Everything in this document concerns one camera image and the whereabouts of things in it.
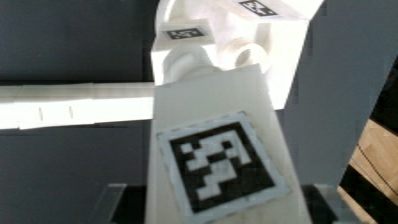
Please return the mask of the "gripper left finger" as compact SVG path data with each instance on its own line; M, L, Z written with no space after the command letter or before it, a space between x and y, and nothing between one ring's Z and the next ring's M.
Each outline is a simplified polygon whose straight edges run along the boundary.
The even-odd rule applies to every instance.
M107 185L88 224L145 224L146 187L125 183Z

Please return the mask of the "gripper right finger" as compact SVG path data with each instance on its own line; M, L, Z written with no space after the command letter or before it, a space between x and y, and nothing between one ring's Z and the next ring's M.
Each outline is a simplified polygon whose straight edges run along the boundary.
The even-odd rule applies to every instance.
M356 214L338 189L328 184L303 186L313 224L356 224Z

